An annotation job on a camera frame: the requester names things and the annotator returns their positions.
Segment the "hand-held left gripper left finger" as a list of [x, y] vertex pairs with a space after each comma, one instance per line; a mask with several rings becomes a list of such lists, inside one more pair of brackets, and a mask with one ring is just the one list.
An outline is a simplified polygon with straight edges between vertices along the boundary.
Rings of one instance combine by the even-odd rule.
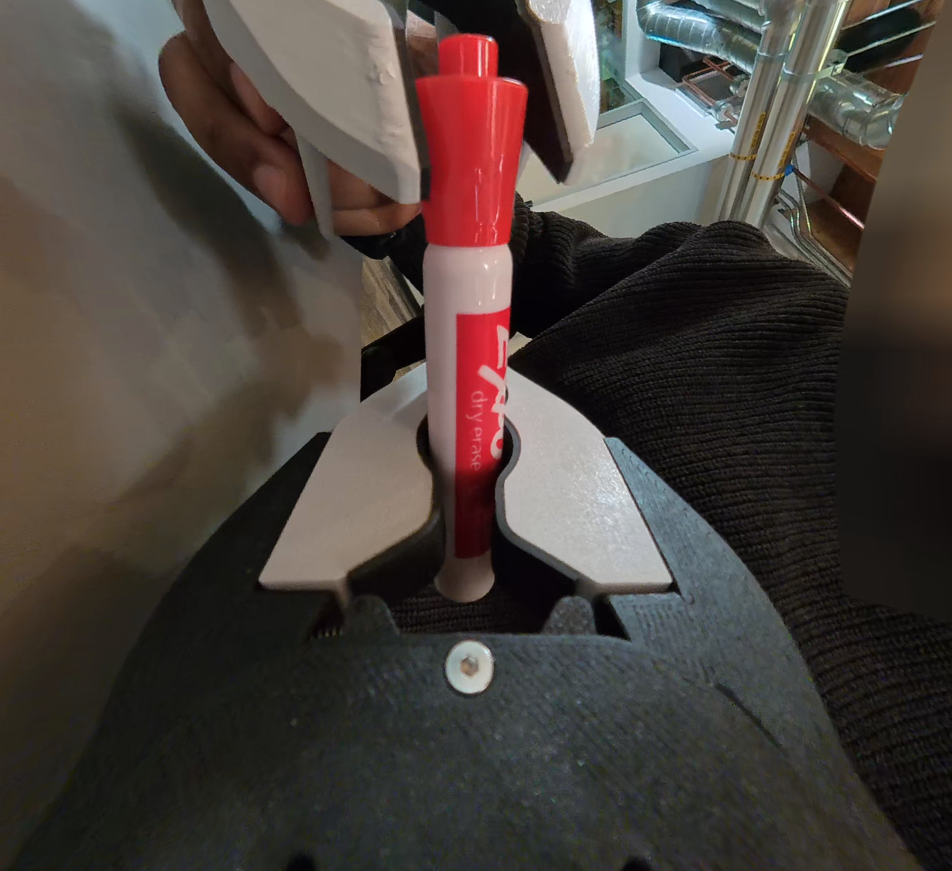
[[425, 387], [386, 387], [330, 433], [259, 575], [283, 591], [419, 591], [435, 577]]

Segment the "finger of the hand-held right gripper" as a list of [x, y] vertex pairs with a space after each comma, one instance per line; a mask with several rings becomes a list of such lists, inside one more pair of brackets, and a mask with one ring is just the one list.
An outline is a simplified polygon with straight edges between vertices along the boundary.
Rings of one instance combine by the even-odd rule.
[[492, 37], [499, 71], [530, 91], [525, 141], [560, 184], [593, 145], [600, 68], [590, 0], [439, 0], [460, 32]]
[[401, 204], [422, 194], [397, 0], [203, 0], [212, 29], [294, 136]]

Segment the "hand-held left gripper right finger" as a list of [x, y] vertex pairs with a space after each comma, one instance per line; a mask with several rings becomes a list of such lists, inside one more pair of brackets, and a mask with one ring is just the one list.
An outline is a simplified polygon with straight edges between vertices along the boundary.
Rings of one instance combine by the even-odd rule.
[[503, 536], [576, 592], [668, 592], [672, 575], [601, 431], [519, 373], [507, 395]]

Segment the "red dry erase marker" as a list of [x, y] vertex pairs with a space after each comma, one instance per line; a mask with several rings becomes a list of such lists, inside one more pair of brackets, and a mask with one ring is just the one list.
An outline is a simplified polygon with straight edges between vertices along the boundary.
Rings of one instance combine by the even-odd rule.
[[427, 436], [446, 525], [435, 584], [473, 603], [493, 586], [495, 484], [506, 424], [513, 261], [509, 247], [528, 103], [498, 72], [488, 36], [438, 45], [416, 82], [430, 159], [422, 202]]

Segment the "person's right hand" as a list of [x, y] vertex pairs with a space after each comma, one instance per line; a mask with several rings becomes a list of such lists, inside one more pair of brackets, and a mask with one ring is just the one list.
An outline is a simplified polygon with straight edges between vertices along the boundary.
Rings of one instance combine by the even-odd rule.
[[315, 217], [294, 133], [220, 44], [203, 0], [172, 0], [183, 26], [162, 48], [159, 75], [202, 151], [281, 220]]

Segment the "white ledge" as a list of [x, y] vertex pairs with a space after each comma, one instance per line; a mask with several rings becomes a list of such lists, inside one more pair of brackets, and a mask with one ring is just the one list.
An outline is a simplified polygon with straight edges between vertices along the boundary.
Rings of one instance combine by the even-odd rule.
[[610, 237], [637, 237], [669, 222], [701, 222], [711, 175], [723, 154], [725, 133], [688, 105], [667, 119], [638, 95], [600, 116], [588, 163], [558, 184], [530, 154], [517, 191], [540, 212], [589, 224]]

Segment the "silver ventilation ducts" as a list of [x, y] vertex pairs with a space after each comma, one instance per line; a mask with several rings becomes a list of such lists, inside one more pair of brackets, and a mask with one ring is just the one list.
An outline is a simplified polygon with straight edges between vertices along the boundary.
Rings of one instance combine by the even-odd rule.
[[805, 198], [782, 191], [806, 181], [795, 154], [812, 118], [855, 146], [884, 151], [903, 94], [865, 77], [891, 66], [908, 40], [930, 29], [930, 0], [636, 0], [644, 35], [714, 57], [747, 76], [716, 218], [762, 227], [782, 206], [786, 242], [804, 260], [848, 285], [847, 266], [813, 235]]

